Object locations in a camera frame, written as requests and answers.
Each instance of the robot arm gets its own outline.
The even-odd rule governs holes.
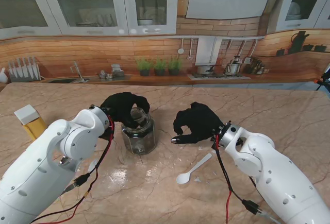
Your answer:
[[[230,124],[222,129],[226,130],[220,132],[219,145],[243,173],[254,178],[261,196],[285,223],[330,223],[330,211],[313,184],[288,157],[275,150],[269,137]],[[246,140],[237,151],[239,138]]]
[[[90,157],[97,138],[109,127],[98,107],[78,113],[72,121],[53,122],[9,167],[0,181],[1,224],[29,224],[64,191],[79,165]],[[63,155],[52,160],[54,150]]]

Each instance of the stove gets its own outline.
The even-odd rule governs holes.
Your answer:
[[[215,78],[218,78],[219,80],[250,79],[250,77],[243,76],[241,74],[227,75],[227,74],[219,74],[219,73],[212,73],[209,75],[192,73],[191,75],[188,75],[188,77],[191,80],[207,80],[207,79],[215,79]]]

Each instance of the jar lid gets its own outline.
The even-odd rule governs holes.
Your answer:
[[[142,108],[133,107],[130,111],[130,115],[135,122],[139,124],[137,128],[126,127],[124,124],[122,125],[122,130],[126,130],[128,132],[133,133],[141,133],[148,129],[151,125],[151,116],[146,114]]]

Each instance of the cable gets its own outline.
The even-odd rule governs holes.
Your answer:
[[[226,223],[228,223],[228,216],[229,216],[229,200],[230,196],[232,195],[232,191],[229,191],[229,195],[227,198],[227,203],[226,203]]]
[[[249,179],[251,180],[251,182],[253,183],[254,187],[256,188],[256,187],[257,187],[257,186],[256,186],[256,183],[253,181],[253,179],[252,179],[251,176],[249,176]]]
[[[240,198],[236,193],[235,191],[233,190],[232,188],[232,184],[230,183],[230,180],[229,180],[229,176],[228,176],[228,173],[225,169],[225,166],[223,165],[223,162],[221,160],[221,157],[220,157],[220,153],[219,153],[219,147],[218,147],[218,144],[219,144],[219,135],[216,136],[216,144],[217,144],[217,147],[216,147],[216,154],[217,154],[217,157],[218,157],[218,161],[220,163],[220,166],[221,166],[221,169],[222,169],[222,172],[223,172],[223,175],[226,179],[226,182],[228,184],[228,188],[229,188],[229,191],[233,192],[233,194],[240,200],[242,201],[242,198]]]
[[[94,181],[90,184],[88,190],[86,191],[86,193],[84,194],[84,196],[74,205],[72,206],[71,208],[69,209],[66,209],[66,210],[62,210],[62,211],[57,211],[57,212],[52,212],[52,213],[49,213],[49,214],[46,214],[46,215],[43,215],[43,216],[40,216],[36,219],[34,219],[31,223],[37,221],[37,220],[40,220],[42,218],[45,218],[45,217],[48,217],[48,216],[51,216],[51,215],[55,215],[55,214],[61,214],[61,213],[64,213],[64,212],[67,212],[69,210],[72,210],[75,208],[74,212],[73,212],[73,215],[68,218],[68,219],[65,219],[65,220],[62,220],[60,222],[45,222],[45,223],[39,223],[39,224],[58,224],[58,223],[63,223],[65,221],[68,221],[70,219],[73,218],[73,216],[75,215],[75,212],[78,208],[78,206],[82,203],[82,201],[87,197],[87,195],[89,194],[89,192],[92,190],[92,186],[93,184],[96,182],[96,180],[98,179],[98,167],[100,166],[100,164],[102,163],[102,160],[104,159],[105,155],[107,154],[109,148],[110,148],[110,145],[111,145],[111,141],[113,140],[113,134],[114,134],[114,123],[113,123],[113,120],[112,118],[108,115],[108,118],[109,118],[109,121],[111,122],[111,129],[112,129],[112,133],[110,135],[110,138],[108,140],[108,145],[106,146],[106,148],[104,149],[100,159],[98,160],[97,164],[95,165],[95,167],[93,168],[93,170],[91,170],[88,174],[86,175],[91,175],[95,170],[96,170],[96,176],[95,176],[95,179]]]

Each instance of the black wire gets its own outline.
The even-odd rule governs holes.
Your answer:
[[[249,176],[249,179],[251,180],[251,182],[253,183],[254,187],[256,188],[256,187],[257,187],[257,186],[256,186],[256,183],[253,181],[253,179],[252,179],[251,176]]]
[[[92,174],[92,172],[94,172],[96,170],[96,177],[94,179],[94,181],[89,185],[89,188],[87,190],[87,193],[89,193],[91,190],[92,190],[92,186],[93,184],[96,182],[96,180],[98,179],[98,167],[100,166],[100,164],[102,163],[102,160],[104,159],[105,155],[107,154],[109,148],[110,148],[110,145],[111,145],[111,140],[113,139],[113,134],[111,135],[111,138],[108,140],[108,145],[106,146],[106,148],[104,149],[100,159],[98,160],[97,164],[94,166],[93,170],[91,170],[91,172],[89,174]],[[44,217],[48,217],[50,215],[56,215],[56,214],[60,214],[60,213],[64,213],[66,211],[69,211],[71,209],[74,209],[75,207],[77,207],[78,205],[81,204],[81,202],[85,199],[85,196],[83,196],[74,206],[72,206],[71,208],[69,209],[66,209],[66,210],[61,210],[61,211],[57,211],[57,212],[52,212],[52,213],[49,213],[49,214],[46,214],[46,215],[43,215],[43,216],[40,216],[36,219],[34,219],[31,223],[37,221],[37,220],[40,220]]]
[[[227,171],[226,171],[226,169],[225,169],[225,166],[223,165],[223,162],[222,162],[222,160],[221,160],[220,153],[219,153],[219,150],[218,150],[218,149],[216,149],[216,154],[217,154],[218,161],[219,161],[219,163],[220,163],[220,166],[221,166],[221,169],[222,169],[223,175],[225,176],[225,179],[226,179],[226,181],[227,181],[227,184],[228,184],[228,188],[229,188],[229,190],[230,190],[231,192],[233,192],[233,194],[234,194],[234,195],[235,195],[240,201],[242,201],[242,198],[240,198],[240,197],[235,193],[235,191],[234,191],[233,188],[232,188],[232,184],[230,183],[228,173],[227,173]]]

